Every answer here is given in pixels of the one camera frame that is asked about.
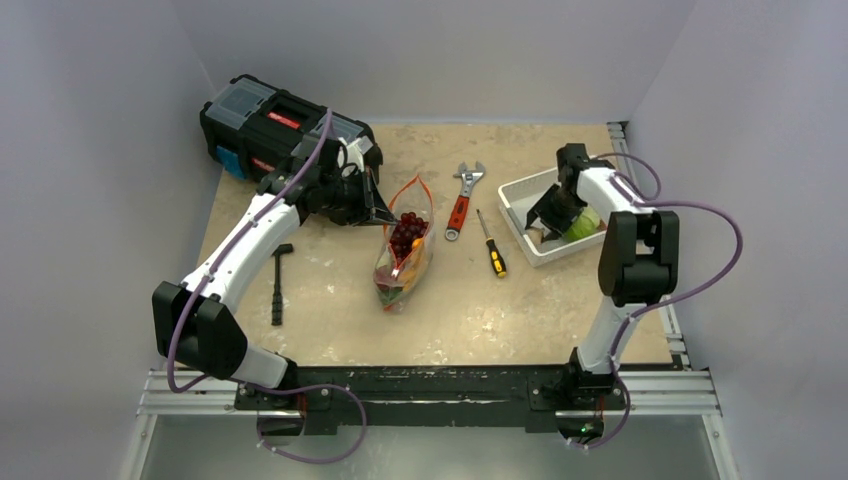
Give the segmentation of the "purple toy grapes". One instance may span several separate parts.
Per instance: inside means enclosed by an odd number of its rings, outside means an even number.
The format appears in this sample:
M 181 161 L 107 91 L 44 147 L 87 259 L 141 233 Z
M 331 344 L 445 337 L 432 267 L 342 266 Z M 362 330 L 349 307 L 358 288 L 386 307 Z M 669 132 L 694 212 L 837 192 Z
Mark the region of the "purple toy grapes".
M 411 251 L 412 242 L 423 238 L 428 230 L 429 222 L 415 212 L 404 212 L 395 225 L 389 237 L 389 247 L 398 262 L 401 262 Z

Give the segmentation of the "brown toy mushroom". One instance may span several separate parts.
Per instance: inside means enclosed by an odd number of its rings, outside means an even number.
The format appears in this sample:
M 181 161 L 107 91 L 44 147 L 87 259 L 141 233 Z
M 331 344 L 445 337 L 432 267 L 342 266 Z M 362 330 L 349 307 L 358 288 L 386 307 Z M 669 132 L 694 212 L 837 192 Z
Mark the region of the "brown toy mushroom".
M 545 231 L 540 228 L 531 227 L 526 230 L 526 235 L 533 244 L 538 245 L 544 242 Z

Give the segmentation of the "white plastic basket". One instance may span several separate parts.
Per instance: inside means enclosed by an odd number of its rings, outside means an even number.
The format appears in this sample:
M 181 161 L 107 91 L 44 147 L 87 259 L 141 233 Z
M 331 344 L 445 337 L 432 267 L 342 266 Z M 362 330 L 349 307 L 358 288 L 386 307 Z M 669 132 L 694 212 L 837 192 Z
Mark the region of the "white plastic basket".
M 541 242 L 531 237 L 525 229 L 526 216 L 531 207 L 556 183 L 557 169 L 551 168 L 498 187 L 500 212 L 528 263 L 534 268 L 601 245 L 605 238 L 603 229 L 575 241 L 557 239 Z

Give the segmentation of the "clear zip top bag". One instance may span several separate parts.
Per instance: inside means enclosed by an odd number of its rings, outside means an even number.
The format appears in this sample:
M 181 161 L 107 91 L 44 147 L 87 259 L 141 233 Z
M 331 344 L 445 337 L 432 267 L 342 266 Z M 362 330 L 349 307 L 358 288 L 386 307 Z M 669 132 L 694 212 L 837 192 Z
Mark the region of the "clear zip top bag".
M 396 223 L 383 227 L 372 280 L 382 309 L 398 312 L 425 277 L 434 255 L 432 193 L 416 175 L 391 199 L 389 209 Z

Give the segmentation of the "orange toy pepper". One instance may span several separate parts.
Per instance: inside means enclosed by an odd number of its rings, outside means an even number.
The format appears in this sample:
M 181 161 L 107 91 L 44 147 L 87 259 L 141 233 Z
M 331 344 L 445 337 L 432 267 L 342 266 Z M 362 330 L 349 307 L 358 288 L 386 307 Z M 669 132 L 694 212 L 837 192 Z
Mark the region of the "orange toy pepper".
M 418 281 L 418 277 L 424 269 L 425 240 L 415 239 L 410 253 L 401 261 L 397 267 L 396 279 L 405 287 L 410 288 Z

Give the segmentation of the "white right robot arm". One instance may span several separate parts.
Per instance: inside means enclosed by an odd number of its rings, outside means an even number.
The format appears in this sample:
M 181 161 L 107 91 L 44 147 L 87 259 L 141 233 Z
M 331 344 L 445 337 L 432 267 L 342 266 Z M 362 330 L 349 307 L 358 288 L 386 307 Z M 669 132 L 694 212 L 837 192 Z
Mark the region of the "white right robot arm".
M 557 181 L 529 209 L 526 226 L 541 225 L 548 238 L 563 236 L 586 209 L 606 225 L 597 269 L 602 303 L 554 388 L 569 404 L 584 407 L 614 390 L 617 356 L 636 318 L 676 288 L 680 220 L 650 206 L 607 154 L 592 157 L 584 145 L 568 143 L 556 159 Z

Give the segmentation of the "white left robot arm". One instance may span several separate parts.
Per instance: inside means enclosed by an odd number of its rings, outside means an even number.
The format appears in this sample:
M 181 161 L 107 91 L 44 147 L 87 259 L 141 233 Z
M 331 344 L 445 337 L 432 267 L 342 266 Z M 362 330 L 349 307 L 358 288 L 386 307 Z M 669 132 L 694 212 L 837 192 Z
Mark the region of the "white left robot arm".
M 247 288 L 284 240 L 311 215 L 342 226 L 390 225 L 395 217 L 378 191 L 379 147 L 366 135 L 352 141 L 309 134 L 294 155 L 260 181 L 246 212 L 213 253 L 178 283 L 162 282 L 152 296 L 159 353 L 169 389 L 183 393 L 176 367 L 259 387 L 272 408 L 297 399 L 296 363 L 262 348 L 235 313 Z

